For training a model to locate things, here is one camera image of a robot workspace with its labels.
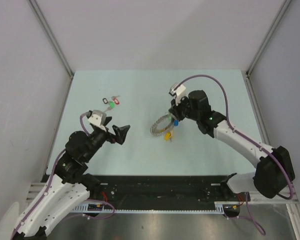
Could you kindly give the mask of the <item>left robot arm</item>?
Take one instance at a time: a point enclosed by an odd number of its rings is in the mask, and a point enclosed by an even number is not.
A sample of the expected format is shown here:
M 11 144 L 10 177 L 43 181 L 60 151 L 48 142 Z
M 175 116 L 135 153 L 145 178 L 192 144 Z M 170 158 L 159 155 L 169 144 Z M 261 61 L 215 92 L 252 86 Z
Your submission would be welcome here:
M 104 143 L 122 145 L 130 125 L 107 128 L 112 117 L 104 112 L 84 113 L 93 131 L 85 128 L 73 132 L 57 156 L 51 174 L 30 205 L 19 215 L 10 239 L 45 240 L 73 208 L 100 196 L 101 182 L 85 173 L 88 162 Z

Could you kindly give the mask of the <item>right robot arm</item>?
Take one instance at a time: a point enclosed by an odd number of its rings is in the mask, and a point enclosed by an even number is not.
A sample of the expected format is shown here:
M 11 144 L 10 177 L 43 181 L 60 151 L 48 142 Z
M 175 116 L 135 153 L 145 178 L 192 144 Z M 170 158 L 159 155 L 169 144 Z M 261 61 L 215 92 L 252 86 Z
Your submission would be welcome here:
M 186 94 L 184 87 L 180 86 L 177 90 L 171 89 L 169 94 L 173 99 L 168 111 L 177 121 L 195 121 L 203 134 L 227 144 L 255 168 L 250 173 L 233 173 L 222 181 L 220 194 L 225 200 L 232 201 L 239 193 L 252 191 L 272 199 L 295 179 L 290 153 L 286 148 L 275 148 L 240 133 L 230 125 L 226 116 L 211 109 L 203 90 Z

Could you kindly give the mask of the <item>metal disc with keyrings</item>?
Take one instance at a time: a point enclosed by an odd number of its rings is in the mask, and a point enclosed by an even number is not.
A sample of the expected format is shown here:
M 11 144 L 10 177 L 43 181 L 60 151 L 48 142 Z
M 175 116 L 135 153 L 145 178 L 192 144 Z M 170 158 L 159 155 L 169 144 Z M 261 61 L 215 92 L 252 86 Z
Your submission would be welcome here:
M 150 134 L 153 137 L 165 135 L 174 128 L 176 118 L 173 114 L 167 113 L 159 117 L 150 127 Z

